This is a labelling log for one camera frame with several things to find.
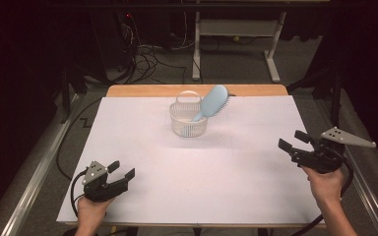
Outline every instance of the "clear plastic basket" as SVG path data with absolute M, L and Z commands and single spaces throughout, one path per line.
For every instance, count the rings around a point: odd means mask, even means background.
M 183 94 L 198 96 L 197 102 L 183 102 L 179 97 Z M 193 90 L 185 90 L 176 96 L 176 101 L 170 105 L 171 128 L 176 135 L 186 138 L 198 137 L 207 129 L 208 118 L 203 117 L 197 122 L 192 118 L 201 110 L 202 97 Z

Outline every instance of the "human hand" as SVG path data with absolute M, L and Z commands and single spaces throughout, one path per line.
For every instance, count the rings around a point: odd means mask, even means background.
M 320 174 L 315 170 L 302 166 L 311 182 L 311 191 L 319 208 L 329 204 L 339 203 L 344 181 L 343 172 L 337 169 L 334 172 Z
M 115 198 L 103 203 L 94 203 L 91 200 L 81 197 L 78 201 L 78 230 L 76 236 L 94 236 L 97 228 L 105 217 L 106 209 Z

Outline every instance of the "gray floor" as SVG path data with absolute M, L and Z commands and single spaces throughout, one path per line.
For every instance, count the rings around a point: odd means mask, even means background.
M 275 61 L 282 79 L 283 85 L 289 85 L 303 78 L 313 54 L 319 45 L 321 38 L 301 42 L 297 38 L 292 41 L 280 41 L 275 54 Z M 262 54 L 267 49 L 270 41 L 266 38 L 257 39 L 249 44 L 235 44 L 222 41 L 220 48 L 214 39 L 203 38 L 201 48 L 201 71 L 204 84 L 271 84 L 269 72 Z M 165 64 L 184 69 L 171 68 L 157 64 L 156 71 L 151 79 L 145 79 L 137 84 L 199 84 L 191 79 L 192 74 L 192 48 L 181 50 L 155 49 L 157 59 Z M 147 65 L 139 64 L 139 68 L 145 69 Z M 115 70 L 110 70 L 110 76 L 115 76 Z M 307 132 L 313 136 L 331 128 L 327 119 L 327 101 L 314 100 L 310 94 L 312 89 L 301 88 L 292 93 L 295 102 L 305 124 Z M 88 118 L 88 124 L 92 123 L 97 111 L 97 100 L 106 93 L 106 87 L 91 86 L 89 92 L 81 96 L 77 111 L 84 110 L 89 104 L 96 101 L 69 129 L 62 143 L 59 160 L 60 165 L 68 175 L 73 175 L 76 163 L 80 158 L 90 128 L 84 123 L 83 118 Z M 41 137 L 34 150 L 31 152 L 24 165 L 15 176 L 12 185 L 0 202 L 0 235 L 4 231 L 14 209 L 19 203 L 26 186 L 30 182 L 41 160 L 48 153 L 57 132 L 63 127 L 60 124 L 59 112 L 47 131 Z M 343 91 L 341 109 L 341 128 L 370 140 L 363 124 L 354 113 L 352 104 Z M 378 151 L 363 147 L 349 147 L 347 155 L 356 163 L 356 172 L 361 177 L 354 181 L 347 191 L 343 203 L 346 213 L 359 235 L 378 235 Z M 58 171 L 55 161 L 51 163 L 45 181 L 40 186 L 36 198 L 33 198 L 31 209 L 25 210 L 26 219 L 19 235 L 62 235 L 71 226 L 56 222 L 58 210 L 62 199 L 66 194 L 70 181 Z M 108 232 L 107 227 L 101 227 L 100 234 Z M 276 229 L 274 235 L 290 235 L 297 229 Z M 307 235 L 328 235 L 325 229 L 313 229 Z

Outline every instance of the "blue brush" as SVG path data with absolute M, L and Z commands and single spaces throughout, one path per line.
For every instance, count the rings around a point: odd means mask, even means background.
M 225 86 L 214 86 L 202 99 L 201 110 L 193 117 L 192 122 L 197 122 L 202 117 L 216 116 L 226 106 L 228 98 L 229 94 Z

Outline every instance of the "white tabletop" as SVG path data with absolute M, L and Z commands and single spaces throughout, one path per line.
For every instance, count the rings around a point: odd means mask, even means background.
M 282 227 L 307 224 L 320 214 L 306 175 L 278 148 L 282 138 L 305 131 L 291 96 L 237 96 L 205 134 L 182 138 L 171 130 L 174 97 L 105 97 L 75 176 L 96 160 L 132 168 L 129 190 L 109 207 L 104 222 L 116 225 Z M 83 193 L 78 182 L 75 196 Z M 69 199 L 57 221 L 77 221 Z

